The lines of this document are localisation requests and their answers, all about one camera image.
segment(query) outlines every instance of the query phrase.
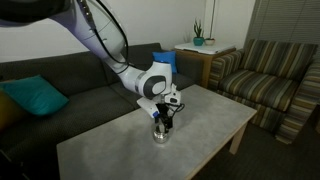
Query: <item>blue pillow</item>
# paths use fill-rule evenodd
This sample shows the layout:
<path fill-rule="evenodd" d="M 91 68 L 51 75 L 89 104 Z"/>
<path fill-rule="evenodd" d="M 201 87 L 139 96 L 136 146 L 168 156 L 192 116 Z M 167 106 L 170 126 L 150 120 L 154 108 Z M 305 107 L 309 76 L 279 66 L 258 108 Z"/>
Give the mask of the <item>blue pillow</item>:
<path fill-rule="evenodd" d="M 153 58 L 157 62 L 166 62 L 171 64 L 172 73 L 177 73 L 176 67 L 176 52 L 169 51 L 169 52 L 153 52 Z"/>
<path fill-rule="evenodd" d="M 22 108 L 38 116 L 52 114 L 69 101 L 40 75 L 0 82 L 0 88 Z"/>

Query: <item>armchair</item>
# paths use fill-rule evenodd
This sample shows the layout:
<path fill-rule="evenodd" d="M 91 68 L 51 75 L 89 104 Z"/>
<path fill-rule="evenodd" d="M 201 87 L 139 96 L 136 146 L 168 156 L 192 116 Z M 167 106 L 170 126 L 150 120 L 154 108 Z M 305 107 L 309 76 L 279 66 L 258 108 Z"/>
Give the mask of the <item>armchair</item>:
<path fill-rule="evenodd" d="M 317 45 L 250 40 L 212 61 L 208 89 L 257 109 L 250 121 L 291 144 L 320 98 Z"/>

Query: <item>coffee table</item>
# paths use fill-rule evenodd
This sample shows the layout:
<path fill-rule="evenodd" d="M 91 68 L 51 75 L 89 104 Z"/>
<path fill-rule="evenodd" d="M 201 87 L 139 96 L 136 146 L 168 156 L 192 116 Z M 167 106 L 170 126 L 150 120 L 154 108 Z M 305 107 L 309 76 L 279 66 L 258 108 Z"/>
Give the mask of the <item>coffee table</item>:
<path fill-rule="evenodd" d="M 58 144 L 61 179 L 192 178 L 232 138 L 237 152 L 256 113 L 197 85 L 182 90 L 182 102 L 164 144 L 153 140 L 154 121 L 142 109 Z"/>

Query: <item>cable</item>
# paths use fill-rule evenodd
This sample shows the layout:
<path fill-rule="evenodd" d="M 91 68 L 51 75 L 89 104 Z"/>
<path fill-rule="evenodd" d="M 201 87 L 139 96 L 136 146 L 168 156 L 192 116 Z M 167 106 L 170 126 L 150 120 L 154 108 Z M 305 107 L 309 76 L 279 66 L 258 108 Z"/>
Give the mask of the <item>cable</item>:
<path fill-rule="evenodd" d="M 116 27 L 117 27 L 118 30 L 120 31 L 120 33 L 121 33 L 121 35 L 122 35 L 122 37 L 123 37 L 123 39 L 124 39 L 124 41 L 125 41 L 125 48 L 126 48 L 125 57 L 124 57 L 125 62 L 120 62 L 120 61 L 118 61 L 116 58 L 114 58 L 114 57 L 112 56 L 112 54 L 109 52 L 109 50 L 107 49 L 107 47 L 104 45 L 104 43 L 103 43 L 103 41 L 102 41 L 102 39 L 101 39 L 101 37 L 100 37 L 97 29 L 94 29 L 95 35 L 97 36 L 97 38 L 98 38 L 101 46 L 102 46 L 103 49 L 106 51 L 106 53 L 108 54 L 108 56 L 109 56 L 113 61 L 115 61 L 115 62 L 117 62 L 117 63 L 126 64 L 126 65 L 127 65 L 124 70 L 122 70 L 122 71 L 120 71 L 120 72 L 117 73 L 117 74 L 121 74 L 122 72 L 124 72 L 125 70 L 127 70 L 128 67 L 130 66 L 130 63 L 129 63 L 128 60 L 127 60 L 127 59 L 128 59 L 128 54 L 129 54 L 127 36 L 126 36 L 126 34 L 124 33 L 124 31 L 123 31 L 123 29 L 121 28 L 121 26 L 120 26 L 120 24 L 118 23 L 118 21 L 116 20 L 116 18 L 115 18 L 115 17 L 113 16 L 113 14 L 109 11 L 109 9 L 108 9 L 100 0 L 96 0 L 96 1 L 97 1 L 97 2 L 99 3 L 99 5 L 108 13 L 108 15 L 110 16 L 112 22 L 116 25 Z"/>
<path fill-rule="evenodd" d="M 184 103 L 181 103 L 180 105 L 174 105 L 174 104 L 167 104 L 167 106 L 174 106 L 174 107 L 177 107 L 177 109 L 173 110 L 172 108 L 168 107 L 169 109 L 171 109 L 173 111 L 173 114 L 171 116 L 171 118 L 173 118 L 173 116 L 176 114 L 176 112 L 180 112 L 184 109 L 185 107 L 185 104 Z"/>

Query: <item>white robotic arm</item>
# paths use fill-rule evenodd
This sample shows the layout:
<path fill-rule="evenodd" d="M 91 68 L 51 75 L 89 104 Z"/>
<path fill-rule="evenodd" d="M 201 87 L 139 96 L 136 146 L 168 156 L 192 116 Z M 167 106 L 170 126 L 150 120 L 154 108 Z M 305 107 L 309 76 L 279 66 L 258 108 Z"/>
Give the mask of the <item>white robotic arm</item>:
<path fill-rule="evenodd" d="M 131 67 L 121 55 L 127 40 L 121 25 L 106 2 L 100 0 L 4 0 L 1 3 L 0 25 L 2 26 L 26 25 L 50 18 L 67 28 L 83 45 L 118 74 L 128 90 L 143 96 L 138 100 L 138 104 L 151 117 L 157 118 L 161 113 L 172 114 L 180 105 L 181 93 L 172 84 L 170 64 L 154 62 L 149 70 L 141 71 Z M 39 9 L 31 9 L 36 5 L 37 8 L 48 8 L 48 10 L 36 14 Z M 168 108 L 168 112 L 165 112 L 166 110 L 161 112 L 158 108 L 159 104 L 175 108 L 173 110 Z"/>

